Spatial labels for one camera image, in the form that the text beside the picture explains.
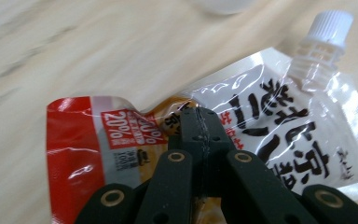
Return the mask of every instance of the plastic pouch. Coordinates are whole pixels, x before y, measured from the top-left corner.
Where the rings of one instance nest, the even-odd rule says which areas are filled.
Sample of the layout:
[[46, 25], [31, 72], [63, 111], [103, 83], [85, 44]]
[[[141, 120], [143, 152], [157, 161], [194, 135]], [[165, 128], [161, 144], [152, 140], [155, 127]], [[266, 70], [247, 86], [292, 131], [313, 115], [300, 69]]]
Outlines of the plastic pouch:
[[[64, 98], [48, 106], [48, 178], [54, 223], [73, 223], [95, 190], [149, 179], [181, 111], [215, 111], [237, 149], [257, 154], [283, 184], [358, 182], [358, 94], [334, 73], [322, 90], [287, 74], [291, 59], [265, 49], [192, 84], [153, 109], [117, 97]], [[225, 223], [218, 199], [198, 223]]]

